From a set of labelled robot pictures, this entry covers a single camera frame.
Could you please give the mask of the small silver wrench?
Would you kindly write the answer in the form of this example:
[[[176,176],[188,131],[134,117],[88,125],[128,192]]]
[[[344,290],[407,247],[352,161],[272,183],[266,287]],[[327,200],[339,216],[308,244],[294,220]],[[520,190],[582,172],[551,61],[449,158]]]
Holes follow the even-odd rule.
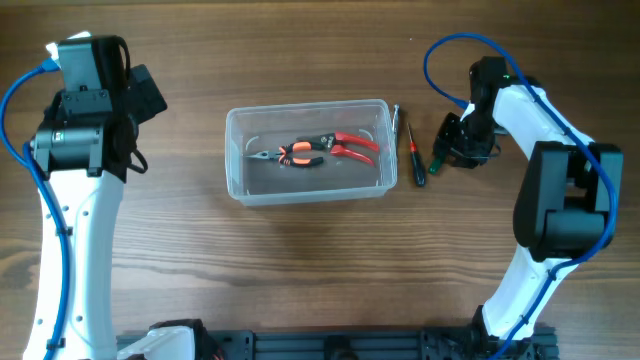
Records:
[[[395,136],[398,134],[399,129],[399,110],[400,106],[395,104],[393,107],[393,118],[392,118],[392,130]]]

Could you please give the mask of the clear plastic container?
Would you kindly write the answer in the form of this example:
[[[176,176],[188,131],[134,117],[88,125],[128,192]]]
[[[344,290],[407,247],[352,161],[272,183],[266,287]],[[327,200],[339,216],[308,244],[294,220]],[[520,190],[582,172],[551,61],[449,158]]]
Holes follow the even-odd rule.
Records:
[[[226,119],[229,195],[245,206],[380,197],[398,178],[380,99],[235,108]]]

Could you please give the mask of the green handled screwdriver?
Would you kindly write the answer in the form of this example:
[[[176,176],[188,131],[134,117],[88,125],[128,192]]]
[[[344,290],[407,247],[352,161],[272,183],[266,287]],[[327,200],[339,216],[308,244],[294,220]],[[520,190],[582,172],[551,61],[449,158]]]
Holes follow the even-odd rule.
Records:
[[[444,157],[435,157],[429,166],[429,169],[428,169],[429,173],[431,175],[436,175],[440,170],[440,168],[442,167],[443,163],[444,163]]]

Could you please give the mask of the orange black long-nose pliers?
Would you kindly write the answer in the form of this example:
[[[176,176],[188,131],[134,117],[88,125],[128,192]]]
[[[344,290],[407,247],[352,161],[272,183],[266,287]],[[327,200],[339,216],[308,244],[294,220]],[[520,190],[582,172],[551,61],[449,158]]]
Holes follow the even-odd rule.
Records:
[[[324,158],[322,156],[314,158],[299,158],[296,157],[296,154],[301,152],[324,150],[325,146],[320,143],[299,141],[286,146],[280,146],[275,151],[265,150],[253,155],[246,155],[246,158],[274,161],[279,163],[280,165],[294,168],[311,168],[321,165],[324,162]]]

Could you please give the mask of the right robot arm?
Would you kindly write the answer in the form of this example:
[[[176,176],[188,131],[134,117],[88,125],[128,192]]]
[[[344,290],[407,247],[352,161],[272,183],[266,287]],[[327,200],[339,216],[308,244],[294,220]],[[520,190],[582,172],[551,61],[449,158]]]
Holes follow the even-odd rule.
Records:
[[[533,334],[541,310],[580,257],[608,245],[611,218],[604,181],[579,145],[600,163],[615,189],[624,156],[575,129],[532,77],[509,75],[502,57],[484,57],[469,71],[471,97],[462,115],[448,114],[433,145],[430,171],[444,162],[473,169],[500,153],[497,136],[512,136],[528,159],[515,203],[514,257],[479,322],[491,340],[520,341]]]

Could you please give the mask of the black red screwdriver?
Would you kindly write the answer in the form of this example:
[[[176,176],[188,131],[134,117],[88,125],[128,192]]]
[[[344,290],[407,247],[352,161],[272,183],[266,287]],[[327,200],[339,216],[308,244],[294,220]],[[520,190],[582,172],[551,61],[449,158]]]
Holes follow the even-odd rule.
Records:
[[[410,150],[410,159],[412,164],[412,175],[414,179],[414,183],[417,187],[425,187],[426,186],[426,168],[424,166],[421,154],[417,148],[417,145],[414,141],[412,127],[410,123],[407,123],[407,130],[409,135],[409,150]]]

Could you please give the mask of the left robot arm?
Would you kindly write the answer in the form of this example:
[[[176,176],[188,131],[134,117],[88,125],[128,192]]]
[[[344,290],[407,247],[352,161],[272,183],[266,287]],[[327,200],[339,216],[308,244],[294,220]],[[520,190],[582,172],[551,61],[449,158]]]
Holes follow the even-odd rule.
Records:
[[[64,86],[44,111],[25,159],[42,206],[42,251],[26,359],[113,359],[112,247],[127,173],[148,169],[141,123],[167,104],[117,35],[48,47]]]

